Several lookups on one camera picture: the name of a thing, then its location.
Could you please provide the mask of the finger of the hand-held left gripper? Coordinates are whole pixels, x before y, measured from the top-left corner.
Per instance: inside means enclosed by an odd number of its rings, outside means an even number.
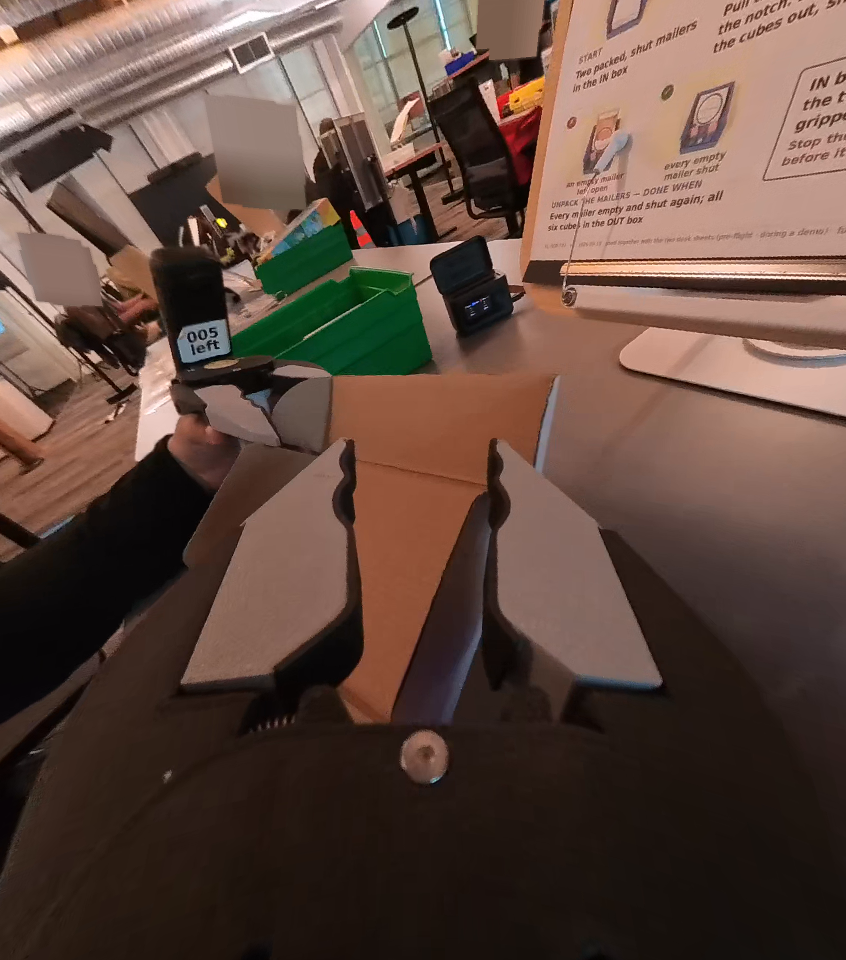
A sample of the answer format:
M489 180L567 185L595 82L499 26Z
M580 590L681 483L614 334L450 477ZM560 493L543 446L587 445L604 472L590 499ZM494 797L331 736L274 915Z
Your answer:
M266 410L233 385L201 388L201 401L210 426L246 444L276 445L277 432Z
M311 402L307 389L297 390L311 376L311 365L274 364L268 379L268 417L283 448L309 450Z

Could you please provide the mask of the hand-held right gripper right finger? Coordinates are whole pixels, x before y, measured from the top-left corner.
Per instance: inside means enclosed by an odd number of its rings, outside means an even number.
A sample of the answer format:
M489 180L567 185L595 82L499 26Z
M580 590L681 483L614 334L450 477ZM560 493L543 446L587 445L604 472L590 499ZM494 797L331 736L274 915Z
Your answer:
M664 679L601 528L506 441L490 442L484 673L561 719L585 690L651 694Z

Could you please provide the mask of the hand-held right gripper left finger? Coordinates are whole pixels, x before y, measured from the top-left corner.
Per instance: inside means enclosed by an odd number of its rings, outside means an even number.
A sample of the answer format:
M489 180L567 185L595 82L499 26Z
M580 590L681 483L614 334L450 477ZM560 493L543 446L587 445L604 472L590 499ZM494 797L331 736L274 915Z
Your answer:
M336 688L364 653L355 443L245 447L185 552L231 546L181 678L185 692Z

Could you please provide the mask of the white cardboard mailer box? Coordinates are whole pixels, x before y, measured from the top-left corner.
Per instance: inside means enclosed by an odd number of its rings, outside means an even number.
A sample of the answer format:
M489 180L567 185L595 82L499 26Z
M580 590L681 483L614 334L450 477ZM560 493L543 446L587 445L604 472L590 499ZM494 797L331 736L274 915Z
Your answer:
M539 468L558 381L538 374L314 377L309 449L352 440L364 652L342 685L358 723L410 708L425 679L459 697L486 567L489 446Z

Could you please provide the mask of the person's left forearm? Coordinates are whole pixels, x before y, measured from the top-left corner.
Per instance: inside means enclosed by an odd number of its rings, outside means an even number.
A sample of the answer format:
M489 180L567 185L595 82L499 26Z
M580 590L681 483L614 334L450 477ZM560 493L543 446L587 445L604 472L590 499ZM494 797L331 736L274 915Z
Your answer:
M212 498L162 438L86 510L0 568L0 725L58 689L179 575Z

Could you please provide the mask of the person's left hand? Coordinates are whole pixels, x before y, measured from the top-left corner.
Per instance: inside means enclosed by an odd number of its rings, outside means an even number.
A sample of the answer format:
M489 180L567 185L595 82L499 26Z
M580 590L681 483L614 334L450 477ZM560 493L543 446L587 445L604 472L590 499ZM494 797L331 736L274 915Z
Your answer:
M195 483L213 494L237 462L242 442L214 428L201 414L180 414L166 449Z

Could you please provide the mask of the black monitor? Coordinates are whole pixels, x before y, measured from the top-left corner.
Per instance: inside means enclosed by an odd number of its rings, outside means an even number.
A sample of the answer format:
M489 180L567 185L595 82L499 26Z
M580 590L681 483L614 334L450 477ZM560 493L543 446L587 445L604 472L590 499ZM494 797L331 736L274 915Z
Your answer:
M202 208L211 211L212 220L229 220L228 210L207 189L216 174L213 154L192 153L149 174L146 185L128 198L159 242L176 246L179 230Z

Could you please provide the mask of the colourful printed pack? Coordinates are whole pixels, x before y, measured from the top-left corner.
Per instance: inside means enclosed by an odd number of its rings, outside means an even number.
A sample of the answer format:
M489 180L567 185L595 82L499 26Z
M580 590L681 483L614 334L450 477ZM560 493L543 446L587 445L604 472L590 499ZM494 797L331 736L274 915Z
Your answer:
M327 198L318 198L299 212L274 236L266 255L276 258L306 239L336 226L341 217Z

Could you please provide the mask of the black studio light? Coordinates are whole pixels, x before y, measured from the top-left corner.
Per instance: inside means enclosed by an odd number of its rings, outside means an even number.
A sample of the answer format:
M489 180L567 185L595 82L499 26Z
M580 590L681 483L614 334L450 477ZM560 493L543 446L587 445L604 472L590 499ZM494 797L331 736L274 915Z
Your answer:
M73 126L17 153L11 164L26 190L35 192L92 161L97 153L110 152L113 142L112 135L104 130Z

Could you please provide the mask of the black charging case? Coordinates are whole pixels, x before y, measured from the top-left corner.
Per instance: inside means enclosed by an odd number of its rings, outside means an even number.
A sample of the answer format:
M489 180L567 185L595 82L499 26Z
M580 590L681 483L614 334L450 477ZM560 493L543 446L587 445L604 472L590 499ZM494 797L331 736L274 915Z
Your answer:
M513 316L510 284L494 268L484 237L472 237L441 252L429 261L429 272L458 339Z

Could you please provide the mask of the black mesh office chair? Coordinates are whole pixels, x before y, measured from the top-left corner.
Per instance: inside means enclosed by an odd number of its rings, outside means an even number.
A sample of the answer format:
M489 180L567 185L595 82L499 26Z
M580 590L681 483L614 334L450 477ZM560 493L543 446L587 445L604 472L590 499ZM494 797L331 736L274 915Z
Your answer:
M522 237L530 185L477 84L465 81L433 99L430 113L459 168L469 217L503 220L509 238Z

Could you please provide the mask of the instruction sheet on stand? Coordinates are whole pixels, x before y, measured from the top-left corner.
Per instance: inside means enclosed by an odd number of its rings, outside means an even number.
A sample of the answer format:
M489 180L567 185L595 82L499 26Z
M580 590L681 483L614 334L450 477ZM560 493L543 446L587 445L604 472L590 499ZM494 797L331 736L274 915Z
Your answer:
M537 157L564 36L558 18ZM846 418L846 256L532 260L536 173L537 158L524 280L583 318L646 328L622 350L621 366Z

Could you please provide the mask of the black floor lamp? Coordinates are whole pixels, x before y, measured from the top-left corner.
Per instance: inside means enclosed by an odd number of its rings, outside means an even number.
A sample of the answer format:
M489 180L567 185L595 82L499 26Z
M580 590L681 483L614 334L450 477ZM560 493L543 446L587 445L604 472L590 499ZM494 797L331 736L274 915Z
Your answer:
M420 95L425 125L434 142L440 140L431 104L432 81L441 76L438 54L442 34L433 2L395 2L384 15L388 60L405 98Z

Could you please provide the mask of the red bag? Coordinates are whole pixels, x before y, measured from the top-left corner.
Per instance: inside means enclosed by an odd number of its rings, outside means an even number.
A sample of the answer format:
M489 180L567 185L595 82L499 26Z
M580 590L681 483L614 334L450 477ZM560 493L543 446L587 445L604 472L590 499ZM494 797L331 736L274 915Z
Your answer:
M528 186L533 178L541 118L542 107L537 105L501 120L500 130L520 186Z

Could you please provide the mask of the printed instruction sheet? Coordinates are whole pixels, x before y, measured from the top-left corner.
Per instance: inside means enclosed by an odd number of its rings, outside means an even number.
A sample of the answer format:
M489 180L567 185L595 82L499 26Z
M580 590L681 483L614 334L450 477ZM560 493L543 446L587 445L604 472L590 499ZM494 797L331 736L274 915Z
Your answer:
M846 257L846 1L561 6L529 256Z

